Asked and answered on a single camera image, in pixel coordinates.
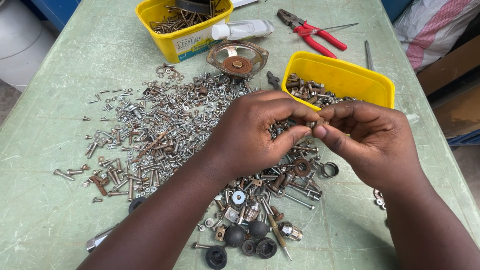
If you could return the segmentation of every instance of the right hand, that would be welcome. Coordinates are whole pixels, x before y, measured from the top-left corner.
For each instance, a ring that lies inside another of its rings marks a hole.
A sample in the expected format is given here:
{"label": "right hand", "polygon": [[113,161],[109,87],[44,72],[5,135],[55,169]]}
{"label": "right hand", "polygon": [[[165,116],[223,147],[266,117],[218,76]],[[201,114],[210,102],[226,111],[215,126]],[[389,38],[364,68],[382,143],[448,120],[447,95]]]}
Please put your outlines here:
{"label": "right hand", "polygon": [[364,101],[343,101],[317,112],[329,124],[313,136],[345,159],[365,184],[395,190],[423,174],[406,116]]}

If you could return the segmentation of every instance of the red pliers handle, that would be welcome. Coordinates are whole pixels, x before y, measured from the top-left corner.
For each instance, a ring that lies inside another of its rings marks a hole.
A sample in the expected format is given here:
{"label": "red pliers handle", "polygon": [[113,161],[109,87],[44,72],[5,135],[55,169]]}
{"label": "red pliers handle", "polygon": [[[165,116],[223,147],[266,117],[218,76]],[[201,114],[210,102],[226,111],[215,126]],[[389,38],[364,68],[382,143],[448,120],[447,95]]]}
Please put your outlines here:
{"label": "red pliers handle", "polygon": [[[315,27],[315,26],[312,26],[312,25],[309,25],[307,23],[307,21],[305,21],[303,23],[303,26],[297,26],[293,32],[294,33],[297,33],[299,32],[300,30],[302,29],[317,29],[317,30],[320,30],[316,33],[316,35],[318,36],[321,36],[323,37],[326,41],[328,41],[329,43],[331,43],[333,46],[339,48],[340,50],[346,50],[347,49],[347,46],[345,44],[343,44],[342,42],[340,42],[338,39],[334,38],[331,34],[329,34],[327,31],[325,30],[322,30],[318,27]],[[331,58],[335,58],[336,59],[336,55],[333,54],[329,49],[325,48],[324,46],[320,45],[318,42],[316,42],[311,36],[304,36],[302,37],[303,40],[305,40],[305,42],[307,42],[308,45],[310,45],[310,47],[314,48],[316,51],[318,51],[319,53],[327,56],[327,57],[331,57]]]}

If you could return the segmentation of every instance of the hand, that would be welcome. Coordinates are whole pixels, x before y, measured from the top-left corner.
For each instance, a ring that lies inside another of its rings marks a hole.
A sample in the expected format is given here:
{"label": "hand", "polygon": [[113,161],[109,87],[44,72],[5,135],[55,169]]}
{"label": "hand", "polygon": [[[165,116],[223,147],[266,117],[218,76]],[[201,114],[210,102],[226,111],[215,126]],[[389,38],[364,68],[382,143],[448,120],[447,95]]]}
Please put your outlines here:
{"label": "hand", "polygon": [[343,101],[317,113],[329,125],[317,125],[313,136],[344,158],[365,184],[381,191],[396,189],[418,179],[410,175],[423,174],[402,112],[364,101]]}
{"label": "hand", "polygon": [[288,117],[315,122],[320,117],[283,91],[258,91],[235,99],[220,118],[206,145],[199,152],[215,159],[217,170],[227,172],[227,183],[276,165],[298,140],[312,130],[295,125],[274,140],[268,129]]}

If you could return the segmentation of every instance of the table surface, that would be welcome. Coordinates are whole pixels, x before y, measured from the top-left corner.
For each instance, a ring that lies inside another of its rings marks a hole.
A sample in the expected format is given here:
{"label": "table surface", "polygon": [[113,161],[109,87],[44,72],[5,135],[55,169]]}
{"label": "table surface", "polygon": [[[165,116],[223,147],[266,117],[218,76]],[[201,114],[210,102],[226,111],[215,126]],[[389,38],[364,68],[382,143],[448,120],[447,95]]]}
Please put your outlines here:
{"label": "table surface", "polygon": [[[57,168],[75,169],[83,163],[97,169],[94,161],[100,155],[125,156],[118,149],[103,148],[87,160],[84,152],[88,141],[84,136],[93,135],[96,129],[108,130],[115,124],[99,121],[104,115],[114,117],[113,113],[102,111],[103,101],[89,104],[88,100],[95,99],[95,94],[104,89],[142,88],[141,82],[153,80],[155,68],[165,61],[135,15],[137,4],[137,0],[83,0],[3,124],[0,264],[4,269],[74,269],[87,256],[86,241],[127,215],[124,197],[106,197],[102,203],[92,204],[92,198],[100,194],[94,186],[82,187],[89,173],[70,182],[52,172]],[[251,86],[269,88],[267,71],[281,77],[292,53],[312,51],[277,18],[280,8],[319,27],[359,23],[331,32],[348,45],[346,51],[326,46],[340,59],[365,67],[363,42],[369,40],[377,72],[395,83],[395,108],[409,119],[422,167],[478,243],[477,206],[380,1],[260,0],[236,8],[231,20],[262,18],[276,26],[271,36],[253,40],[270,55]],[[186,78],[199,71],[217,73],[205,58],[206,53],[197,55],[177,64],[177,69]],[[111,96],[112,93],[101,95],[102,100]],[[84,115],[92,120],[82,121]],[[303,230],[303,240],[288,241],[294,261],[290,262],[282,251],[261,260],[228,248],[226,269],[397,267],[392,239],[385,226],[386,212],[375,205],[372,189],[356,177],[344,160],[320,141],[315,143],[321,148],[322,161],[333,161],[340,167],[336,178],[317,179],[324,195],[320,202],[314,202],[316,209],[310,211],[288,199],[273,199],[286,219]],[[207,269],[205,251],[195,250],[191,244],[219,244],[213,238],[210,230],[194,231],[176,268]]]}

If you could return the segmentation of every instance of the black rubber knob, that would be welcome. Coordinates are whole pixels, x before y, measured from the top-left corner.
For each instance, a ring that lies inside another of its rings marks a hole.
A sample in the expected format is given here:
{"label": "black rubber knob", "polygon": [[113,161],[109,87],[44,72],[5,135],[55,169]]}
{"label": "black rubber knob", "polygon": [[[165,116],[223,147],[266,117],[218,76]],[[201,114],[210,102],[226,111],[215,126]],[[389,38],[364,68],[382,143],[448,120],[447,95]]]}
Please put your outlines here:
{"label": "black rubber knob", "polygon": [[247,256],[253,256],[256,252],[257,245],[252,240],[245,240],[241,245],[241,251]]}
{"label": "black rubber knob", "polygon": [[227,252],[219,245],[207,249],[205,260],[211,269],[220,270],[227,265]]}
{"label": "black rubber knob", "polygon": [[268,225],[261,221],[254,220],[248,223],[248,230],[253,237],[261,239],[267,235]]}
{"label": "black rubber knob", "polygon": [[270,259],[277,249],[276,242],[271,238],[264,237],[257,242],[257,255],[260,259]]}
{"label": "black rubber knob", "polygon": [[245,241],[245,230],[240,226],[231,226],[225,231],[225,243],[231,247],[239,247]]}
{"label": "black rubber knob", "polygon": [[128,213],[131,214],[139,205],[141,205],[147,198],[145,197],[138,197],[135,198],[128,206]]}

